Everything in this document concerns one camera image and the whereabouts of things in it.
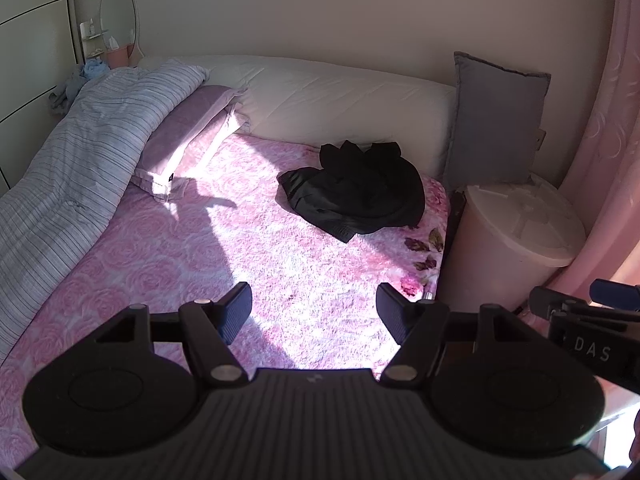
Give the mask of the white lidded bin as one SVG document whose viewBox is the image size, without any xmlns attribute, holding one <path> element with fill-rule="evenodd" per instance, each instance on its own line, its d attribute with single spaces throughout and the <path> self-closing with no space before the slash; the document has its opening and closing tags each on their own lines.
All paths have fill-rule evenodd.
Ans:
<svg viewBox="0 0 640 480">
<path fill-rule="evenodd" d="M 536 174 L 524 184 L 470 185 L 464 197 L 436 292 L 451 310 L 475 312 L 481 304 L 514 310 L 585 244 L 572 205 Z"/>
</svg>

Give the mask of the pink floral bed sheet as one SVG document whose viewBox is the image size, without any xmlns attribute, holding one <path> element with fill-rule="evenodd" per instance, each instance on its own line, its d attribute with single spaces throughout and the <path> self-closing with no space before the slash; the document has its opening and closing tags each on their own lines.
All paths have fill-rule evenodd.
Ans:
<svg viewBox="0 0 640 480">
<path fill-rule="evenodd" d="M 192 151 L 191 182 L 163 204 L 127 188 L 110 225 L 52 292 L 1 367 L 1 461 L 35 449 L 22 412 L 32 376 L 122 308 L 174 312 L 250 284 L 253 307 L 232 344 L 246 370 L 368 368 L 396 351 L 375 311 L 390 283 L 412 300 L 434 295 L 446 235 L 442 185 L 423 182 L 414 229 L 385 228 L 342 243 L 288 208 L 278 177 L 318 162 L 314 148 L 235 134 L 211 159 Z"/>
</svg>

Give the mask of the black clothing pile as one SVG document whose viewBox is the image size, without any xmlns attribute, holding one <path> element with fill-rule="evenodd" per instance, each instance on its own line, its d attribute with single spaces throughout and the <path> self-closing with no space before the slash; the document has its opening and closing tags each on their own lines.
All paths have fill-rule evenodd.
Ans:
<svg viewBox="0 0 640 480">
<path fill-rule="evenodd" d="M 396 142 L 365 150 L 350 141 L 320 148 L 321 167 L 278 177 L 288 206 L 308 223 L 343 243 L 383 228 L 415 228 L 425 209 L 419 171 Z"/>
</svg>

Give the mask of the grey square cushion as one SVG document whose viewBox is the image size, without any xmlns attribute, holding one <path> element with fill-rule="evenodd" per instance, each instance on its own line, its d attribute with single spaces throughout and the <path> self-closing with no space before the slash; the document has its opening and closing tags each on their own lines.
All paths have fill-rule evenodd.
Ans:
<svg viewBox="0 0 640 480">
<path fill-rule="evenodd" d="M 442 173 L 451 193 L 468 185 L 523 184 L 532 169 L 551 76 L 454 52 L 457 96 Z"/>
</svg>

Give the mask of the striped grey duvet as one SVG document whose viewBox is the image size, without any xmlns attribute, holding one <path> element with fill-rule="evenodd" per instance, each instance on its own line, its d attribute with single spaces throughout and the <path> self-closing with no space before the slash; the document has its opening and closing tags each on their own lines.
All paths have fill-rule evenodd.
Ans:
<svg viewBox="0 0 640 480">
<path fill-rule="evenodd" d="M 150 135 L 207 77 L 172 58 L 82 87 L 1 199 L 2 356 L 106 230 Z"/>
</svg>

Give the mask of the lilac pillow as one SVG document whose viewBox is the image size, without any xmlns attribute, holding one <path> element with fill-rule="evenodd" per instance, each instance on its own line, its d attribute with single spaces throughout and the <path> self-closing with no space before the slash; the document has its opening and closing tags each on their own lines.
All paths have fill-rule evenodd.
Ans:
<svg viewBox="0 0 640 480">
<path fill-rule="evenodd" d="M 151 134 L 130 182 L 160 202 L 181 198 L 189 179 L 176 171 L 188 146 L 209 127 L 216 136 L 244 125 L 246 120 L 235 113 L 233 103 L 244 93 L 219 84 L 197 88 Z"/>
</svg>

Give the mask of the long white headboard bolster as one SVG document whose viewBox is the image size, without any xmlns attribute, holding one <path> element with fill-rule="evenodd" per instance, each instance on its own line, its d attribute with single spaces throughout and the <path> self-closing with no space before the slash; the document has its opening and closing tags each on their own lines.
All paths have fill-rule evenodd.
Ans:
<svg viewBox="0 0 640 480">
<path fill-rule="evenodd" d="M 209 84 L 241 90 L 238 111 L 246 126 L 216 142 L 206 165 L 273 157 L 299 148 L 362 148 L 395 142 L 401 154 L 429 177 L 446 159 L 454 88 L 438 82 L 329 63 L 254 55 L 186 56 L 205 68 Z"/>
</svg>

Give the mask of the blue cloth heap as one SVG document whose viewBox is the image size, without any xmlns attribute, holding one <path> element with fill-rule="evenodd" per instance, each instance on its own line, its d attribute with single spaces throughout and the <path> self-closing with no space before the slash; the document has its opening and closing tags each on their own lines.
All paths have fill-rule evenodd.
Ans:
<svg viewBox="0 0 640 480">
<path fill-rule="evenodd" d="M 73 73 L 57 84 L 48 95 L 50 111 L 64 116 L 70 110 L 80 90 L 93 79 L 102 77 L 111 69 L 99 58 L 89 58 L 85 64 L 75 66 Z"/>
</svg>

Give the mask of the oval mirror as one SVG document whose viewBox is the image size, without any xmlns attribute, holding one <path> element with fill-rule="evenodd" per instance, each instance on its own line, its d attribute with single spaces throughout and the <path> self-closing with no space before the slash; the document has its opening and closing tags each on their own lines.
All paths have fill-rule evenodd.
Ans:
<svg viewBox="0 0 640 480">
<path fill-rule="evenodd" d="M 138 16 L 134 0 L 101 0 L 99 17 L 105 32 L 105 53 L 132 44 L 134 48 L 130 54 L 130 65 L 138 46 Z"/>
</svg>

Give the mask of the white wardrobe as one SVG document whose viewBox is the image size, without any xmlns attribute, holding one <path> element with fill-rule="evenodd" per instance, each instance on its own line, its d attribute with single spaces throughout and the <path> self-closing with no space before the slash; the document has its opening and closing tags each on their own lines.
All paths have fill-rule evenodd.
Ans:
<svg viewBox="0 0 640 480">
<path fill-rule="evenodd" d="M 48 104 L 77 63 L 70 0 L 1 0 L 1 192 L 17 184 L 58 122 Z"/>
</svg>

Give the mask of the wall power socket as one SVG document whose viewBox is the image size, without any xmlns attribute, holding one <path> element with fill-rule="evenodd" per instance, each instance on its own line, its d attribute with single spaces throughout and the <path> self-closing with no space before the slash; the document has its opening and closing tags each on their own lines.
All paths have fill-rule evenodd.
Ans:
<svg viewBox="0 0 640 480">
<path fill-rule="evenodd" d="M 539 151 L 544 143 L 544 138 L 546 137 L 546 132 L 544 129 L 538 129 L 536 134 L 536 151 Z"/>
</svg>

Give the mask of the white wall shelf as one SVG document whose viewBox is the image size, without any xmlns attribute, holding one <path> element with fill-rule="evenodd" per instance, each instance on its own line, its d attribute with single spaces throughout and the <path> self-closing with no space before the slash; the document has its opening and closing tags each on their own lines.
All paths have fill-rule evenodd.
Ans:
<svg viewBox="0 0 640 480">
<path fill-rule="evenodd" d="M 79 24 L 80 41 L 84 59 L 99 58 L 104 55 L 104 30 L 99 15 Z"/>
</svg>

